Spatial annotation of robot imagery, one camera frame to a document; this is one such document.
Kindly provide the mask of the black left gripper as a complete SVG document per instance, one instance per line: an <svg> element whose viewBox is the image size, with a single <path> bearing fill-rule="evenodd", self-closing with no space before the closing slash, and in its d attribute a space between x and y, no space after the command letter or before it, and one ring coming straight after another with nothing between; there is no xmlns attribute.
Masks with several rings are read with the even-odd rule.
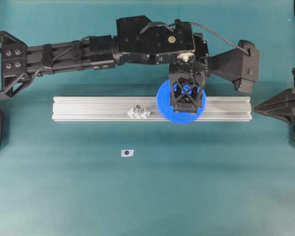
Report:
<svg viewBox="0 0 295 236"><path fill-rule="evenodd" d="M208 77L208 47L201 33L194 33L195 51L177 55L169 67L170 105L176 113L196 114L202 107Z"/></svg>

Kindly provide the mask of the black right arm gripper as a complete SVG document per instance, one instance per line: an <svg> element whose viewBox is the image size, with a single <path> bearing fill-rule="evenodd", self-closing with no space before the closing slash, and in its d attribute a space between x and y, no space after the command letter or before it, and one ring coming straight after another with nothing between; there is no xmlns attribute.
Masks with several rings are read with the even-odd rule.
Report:
<svg viewBox="0 0 295 236"><path fill-rule="evenodd" d="M292 69L294 86L275 95L271 99L255 106L253 111L257 114L293 123L295 142L295 68Z"/></svg>

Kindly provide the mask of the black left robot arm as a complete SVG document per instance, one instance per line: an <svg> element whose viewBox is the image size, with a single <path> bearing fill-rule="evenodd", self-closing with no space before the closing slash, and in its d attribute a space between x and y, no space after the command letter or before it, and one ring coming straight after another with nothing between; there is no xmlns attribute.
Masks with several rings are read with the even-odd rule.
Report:
<svg viewBox="0 0 295 236"><path fill-rule="evenodd" d="M36 77L126 63L169 66L169 104L195 114L204 106L208 50L191 22L153 22L146 16L120 18L115 36L85 36L71 42L29 47L0 31L0 100L14 97Z"/></svg>

